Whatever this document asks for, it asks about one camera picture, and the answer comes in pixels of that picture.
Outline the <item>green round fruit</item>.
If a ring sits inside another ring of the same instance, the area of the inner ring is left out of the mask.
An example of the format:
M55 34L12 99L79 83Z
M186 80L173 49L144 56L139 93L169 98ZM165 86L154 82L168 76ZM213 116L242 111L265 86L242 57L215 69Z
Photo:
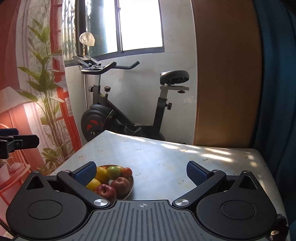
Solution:
M121 172L120 169L117 166L110 166L106 170L106 175L109 179L115 180L118 177L120 177Z

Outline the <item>beige fruit bowl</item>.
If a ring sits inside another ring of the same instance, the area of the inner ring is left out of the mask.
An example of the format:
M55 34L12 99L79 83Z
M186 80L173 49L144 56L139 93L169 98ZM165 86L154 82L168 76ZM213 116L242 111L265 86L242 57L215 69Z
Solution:
M116 168L111 172L112 177L115 177L115 179L111 179L108 176L108 169L109 168ZM103 166L97 166L97 173L95 176L95 179L98 180L101 184L106 184L108 186L111 186L116 191L116 197L121 200L125 200L132 192L134 180L132 176L132 170L131 168L119 166L119 165L103 165Z

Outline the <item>dark teal curtain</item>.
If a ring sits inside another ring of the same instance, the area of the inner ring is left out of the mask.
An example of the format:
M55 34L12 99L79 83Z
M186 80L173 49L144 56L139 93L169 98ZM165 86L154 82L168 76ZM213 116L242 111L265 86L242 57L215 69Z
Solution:
M283 1L254 1L262 82L252 146L279 189L288 224L295 227L295 15Z

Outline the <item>dark wrinkled red apple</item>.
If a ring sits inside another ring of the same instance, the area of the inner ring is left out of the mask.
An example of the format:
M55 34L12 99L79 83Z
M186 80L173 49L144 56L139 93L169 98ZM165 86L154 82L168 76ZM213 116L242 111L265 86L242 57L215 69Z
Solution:
M111 187L116 190L116 194L119 198L126 197L130 192L130 182L124 177L118 177L111 182Z

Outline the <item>red printed backdrop curtain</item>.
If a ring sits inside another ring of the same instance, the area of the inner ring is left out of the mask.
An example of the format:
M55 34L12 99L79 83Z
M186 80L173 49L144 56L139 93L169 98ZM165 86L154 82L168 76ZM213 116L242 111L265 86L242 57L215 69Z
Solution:
M1 159L1 224L29 173L50 175L81 148L65 63L76 54L74 1L1 1L1 130L38 147Z

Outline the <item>large yellow lemon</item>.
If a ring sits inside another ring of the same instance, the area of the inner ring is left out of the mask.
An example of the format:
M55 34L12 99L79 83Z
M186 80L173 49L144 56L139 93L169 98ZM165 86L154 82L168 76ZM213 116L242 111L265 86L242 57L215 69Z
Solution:
M102 184L108 184L110 180L107 176L106 169L103 167L96 167L95 179Z

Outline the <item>floral checkered tablecloth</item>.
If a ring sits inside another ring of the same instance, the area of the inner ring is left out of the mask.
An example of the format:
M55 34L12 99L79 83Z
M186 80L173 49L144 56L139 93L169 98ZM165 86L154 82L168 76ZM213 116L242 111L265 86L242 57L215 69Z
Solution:
M286 240L285 208L257 150L189 146L109 131L84 145L53 174L68 185L70 181L60 176L60 171L73 172L88 162L95 162L96 167L119 165L132 169L133 190L125 200L111 203L86 187L74 187L82 199L90 197L92 211L62 240L219 240L203 232L191 211L172 206L175 199L196 187L187 176L189 161L231 176L251 171L276 210L271 235L260 240Z

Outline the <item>wooden door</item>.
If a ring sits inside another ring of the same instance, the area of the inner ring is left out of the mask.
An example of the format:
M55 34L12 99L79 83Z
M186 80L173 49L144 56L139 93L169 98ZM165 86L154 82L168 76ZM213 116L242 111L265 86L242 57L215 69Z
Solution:
M194 144L248 147L260 99L262 57L252 1L192 1L197 42Z

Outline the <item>window with dark frame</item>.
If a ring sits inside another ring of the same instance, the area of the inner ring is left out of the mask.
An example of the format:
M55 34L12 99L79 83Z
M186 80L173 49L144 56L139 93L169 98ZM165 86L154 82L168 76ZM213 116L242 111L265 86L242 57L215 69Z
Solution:
M163 53L164 27L160 1L75 1L76 53L106 60ZM91 32L95 45L79 42Z

